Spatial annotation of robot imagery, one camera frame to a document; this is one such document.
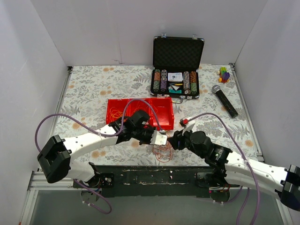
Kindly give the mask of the red plastic compartment bin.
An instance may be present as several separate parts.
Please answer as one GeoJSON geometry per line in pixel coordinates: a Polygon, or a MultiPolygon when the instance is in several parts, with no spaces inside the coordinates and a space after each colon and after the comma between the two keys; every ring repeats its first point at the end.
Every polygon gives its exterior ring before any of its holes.
{"type": "MultiPolygon", "coordinates": [[[[174,114],[173,114],[173,103],[171,98],[169,97],[152,97],[145,98],[148,102],[150,119],[148,120],[148,125],[151,125],[155,128],[158,125],[165,131],[172,130],[174,128],[174,114]]],[[[130,98],[122,98],[122,99],[109,99],[107,103],[107,111],[106,111],[106,123],[110,123],[109,119],[109,111],[112,107],[116,107],[119,110],[123,110],[125,106],[127,106],[128,102],[131,101],[130,98]]],[[[126,116],[133,115],[131,104],[127,107],[126,116]]]]}

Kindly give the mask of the orange rubber band tangle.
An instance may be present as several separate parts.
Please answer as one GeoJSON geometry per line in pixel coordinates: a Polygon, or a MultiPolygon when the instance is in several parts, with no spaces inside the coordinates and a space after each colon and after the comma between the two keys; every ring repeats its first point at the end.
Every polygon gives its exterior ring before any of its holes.
{"type": "Polygon", "coordinates": [[[167,163],[173,159],[173,148],[170,143],[164,146],[154,146],[152,153],[155,155],[156,160],[161,163],[167,163]]]}

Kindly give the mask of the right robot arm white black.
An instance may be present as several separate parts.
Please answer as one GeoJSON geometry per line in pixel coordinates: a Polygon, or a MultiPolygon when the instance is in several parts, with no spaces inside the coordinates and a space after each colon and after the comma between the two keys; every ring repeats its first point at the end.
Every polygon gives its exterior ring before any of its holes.
{"type": "Polygon", "coordinates": [[[277,167],[252,159],[215,144],[203,131],[177,131],[168,142],[175,150],[188,149],[214,168],[213,183],[239,185],[259,190],[281,201],[286,207],[300,209],[300,168],[277,167]]]}

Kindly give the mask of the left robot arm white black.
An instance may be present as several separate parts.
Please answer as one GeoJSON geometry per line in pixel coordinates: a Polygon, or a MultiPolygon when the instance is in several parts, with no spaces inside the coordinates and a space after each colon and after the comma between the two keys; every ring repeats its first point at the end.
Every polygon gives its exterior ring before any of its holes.
{"type": "Polygon", "coordinates": [[[147,125],[149,115],[139,110],[130,117],[118,118],[99,130],[69,138],[52,136],[40,151],[37,160],[48,183],[63,178],[81,180],[88,187],[96,187],[100,176],[91,163],[81,163],[77,158],[106,146],[113,146],[130,139],[140,144],[159,144],[160,133],[147,125]]]}

